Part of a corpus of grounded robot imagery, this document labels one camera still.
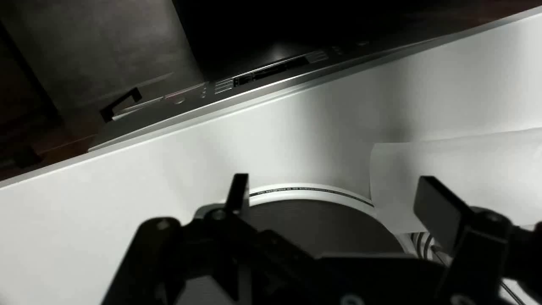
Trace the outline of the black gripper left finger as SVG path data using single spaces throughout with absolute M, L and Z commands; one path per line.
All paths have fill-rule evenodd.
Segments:
M 249 206 L 249 174 L 235 172 L 225 199 L 225 210 L 230 213 L 240 213 L 247 206 Z

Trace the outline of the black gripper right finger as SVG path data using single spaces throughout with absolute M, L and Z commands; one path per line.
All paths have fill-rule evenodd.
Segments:
M 413 211 L 435 242 L 454 254 L 472 210 L 435 176 L 420 176 Z

